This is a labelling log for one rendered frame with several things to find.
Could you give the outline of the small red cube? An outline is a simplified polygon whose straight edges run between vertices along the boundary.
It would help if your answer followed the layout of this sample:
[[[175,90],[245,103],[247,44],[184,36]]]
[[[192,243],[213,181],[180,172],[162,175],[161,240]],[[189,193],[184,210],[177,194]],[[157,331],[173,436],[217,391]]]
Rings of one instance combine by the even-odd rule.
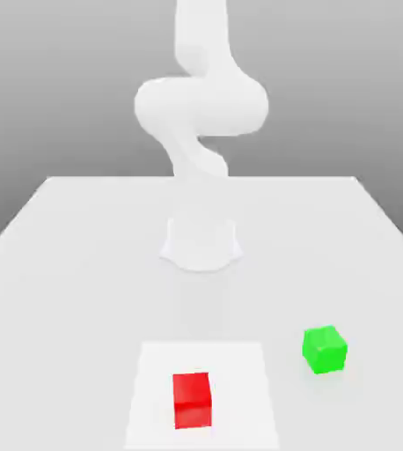
[[[176,373],[172,376],[172,390],[176,429],[212,426],[208,373]]]

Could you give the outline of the small green cube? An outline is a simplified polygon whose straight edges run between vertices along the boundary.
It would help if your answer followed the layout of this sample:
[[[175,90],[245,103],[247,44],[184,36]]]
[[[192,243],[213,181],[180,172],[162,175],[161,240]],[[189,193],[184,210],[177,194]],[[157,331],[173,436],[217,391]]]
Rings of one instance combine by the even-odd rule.
[[[304,332],[302,355],[315,374],[343,370],[347,354],[348,344],[334,325]]]

